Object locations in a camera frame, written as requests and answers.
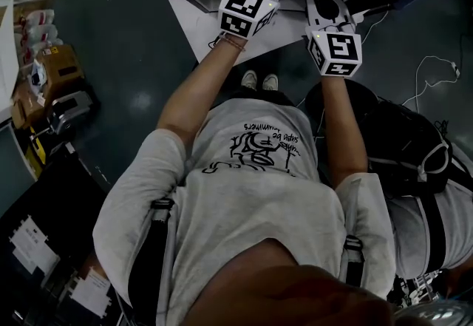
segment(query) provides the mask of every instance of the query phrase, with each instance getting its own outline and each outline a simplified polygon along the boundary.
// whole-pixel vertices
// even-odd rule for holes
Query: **strap buckle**
[[[160,200],[154,200],[151,203],[151,209],[167,209],[170,210],[172,206],[174,205],[174,201],[171,199],[160,199]]]
[[[344,248],[346,250],[362,252],[363,251],[363,243],[361,243],[361,240],[359,240],[357,237],[355,237],[353,235],[347,235],[347,238],[345,240]]]

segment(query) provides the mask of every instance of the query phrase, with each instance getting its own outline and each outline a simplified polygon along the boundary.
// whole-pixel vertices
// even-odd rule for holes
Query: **shoe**
[[[278,90],[278,77],[274,74],[268,75],[264,81],[262,88],[265,91],[277,91]]]
[[[250,88],[256,91],[257,83],[258,83],[258,78],[256,76],[256,73],[252,69],[249,69],[247,72],[245,72],[242,79],[242,86],[245,86],[247,88]]]

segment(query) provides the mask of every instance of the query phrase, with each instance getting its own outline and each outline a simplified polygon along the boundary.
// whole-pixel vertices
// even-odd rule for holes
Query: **shoulder strap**
[[[346,255],[344,258],[346,262],[345,266],[341,268],[347,272],[344,281],[353,287],[360,287],[364,269],[363,244],[361,240],[353,235],[347,235],[344,254]]]
[[[445,229],[443,228],[442,217],[438,210],[437,200],[434,194],[422,194],[418,198],[426,215],[429,226],[430,254],[429,264],[426,274],[442,268],[445,261],[446,241]]]
[[[459,164],[462,169],[459,169],[456,167],[455,164],[451,163],[449,167],[449,179],[452,181],[455,181],[457,184],[460,184],[461,186],[464,186],[466,189],[469,191],[473,192],[473,179],[466,168],[466,166],[455,156],[453,157],[455,162]]]
[[[152,203],[154,215],[145,242],[141,246],[128,281],[128,295],[138,325],[155,326],[157,302],[160,297],[161,273],[168,238],[170,199]]]

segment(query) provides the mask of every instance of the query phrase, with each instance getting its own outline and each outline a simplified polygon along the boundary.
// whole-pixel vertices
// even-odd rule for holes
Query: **black backpack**
[[[434,125],[402,105],[380,101],[359,126],[370,171],[378,174],[385,196],[420,200],[429,239],[435,246],[430,250],[426,272],[440,269],[446,238],[435,194],[445,190],[448,180],[473,191],[470,172]]]
[[[370,170],[391,196],[419,196],[445,189],[452,147],[423,115],[380,101],[360,122]]]

